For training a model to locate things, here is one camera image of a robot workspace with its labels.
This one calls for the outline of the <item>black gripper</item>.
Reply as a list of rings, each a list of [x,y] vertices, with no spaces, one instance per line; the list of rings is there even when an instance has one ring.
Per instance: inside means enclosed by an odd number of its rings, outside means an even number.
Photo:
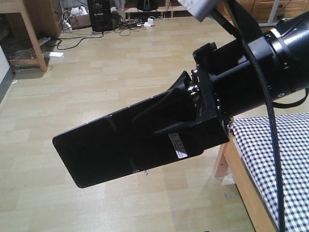
[[[188,149],[206,150],[229,140],[232,118],[265,104],[257,70],[242,43],[193,52],[197,70],[177,81],[132,120],[139,133],[167,133],[188,123]]]

